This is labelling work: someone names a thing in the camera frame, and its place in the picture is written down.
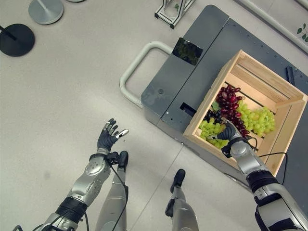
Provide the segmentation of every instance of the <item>grape bunch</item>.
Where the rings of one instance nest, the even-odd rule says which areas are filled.
[[[262,137],[275,130],[274,114],[267,107],[251,111],[246,103],[239,101],[237,111],[241,113],[241,119],[247,130],[253,130],[258,136]]]
[[[220,139],[207,139],[207,141],[219,149],[222,149],[229,143],[229,140],[220,140]]]
[[[243,98],[242,96],[236,96],[235,93],[240,90],[240,88],[234,88],[231,85],[228,85],[226,88],[222,87],[216,97],[216,101],[221,107],[221,116],[231,121],[241,135],[246,137],[249,134],[249,131],[241,120],[242,114],[237,111],[237,108],[239,107],[238,102]]]
[[[218,110],[217,112],[213,112],[212,110],[208,110],[203,120],[206,120],[209,123],[210,118],[214,118],[215,123],[221,123],[221,111]]]
[[[229,140],[208,139],[207,137],[221,133],[226,128],[226,125],[214,123],[215,119],[213,117],[209,119],[209,122],[207,122],[206,120],[202,121],[199,126],[199,128],[202,130],[200,137],[210,142],[215,147],[221,149],[228,144]]]

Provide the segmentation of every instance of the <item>plant leaf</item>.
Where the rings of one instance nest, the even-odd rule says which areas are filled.
[[[214,111],[218,111],[220,109],[219,104],[216,100],[212,103],[212,108],[214,109]]]

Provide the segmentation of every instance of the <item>robot leg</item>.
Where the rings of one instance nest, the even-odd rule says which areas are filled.
[[[181,189],[184,178],[185,171],[178,170],[170,189],[172,197],[165,214],[172,217],[172,231],[199,231],[195,213],[192,207],[186,203],[185,195]]]
[[[128,163],[128,153],[122,151],[120,153],[119,165],[117,173],[123,183],[125,183],[125,171]],[[117,177],[114,176],[111,189],[102,206],[95,231],[111,231],[116,224],[116,221],[121,215],[126,203],[125,189]],[[115,231],[126,231],[126,209],[118,221]]]

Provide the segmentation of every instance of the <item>wooden crate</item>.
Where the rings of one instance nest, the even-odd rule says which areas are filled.
[[[238,169],[234,158],[226,158],[220,149],[199,137],[200,123],[220,88],[227,84],[241,88],[236,95],[245,96],[244,103],[248,104],[249,109],[266,106],[275,114],[276,129],[274,131],[262,138],[252,131],[249,134],[258,140],[257,155],[286,152],[308,97],[242,50],[223,66],[186,128],[184,136]],[[277,154],[261,159],[276,176],[283,158],[284,154]]]

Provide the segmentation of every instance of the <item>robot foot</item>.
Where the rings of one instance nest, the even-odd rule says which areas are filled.
[[[128,152],[121,151],[118,162],[117,169],[119,170],[119,168],[123,168],[124,171],[126,171],[126,166],[128,164]]]
[[[177,171],[177,173],[175,174],[172,186],[170,188],[171,193],[173,193],[175,186],[179,186],[179,187],[182,186],[182,182],[183,182],[184,178],[185,178],[185,170],[180,168]]]

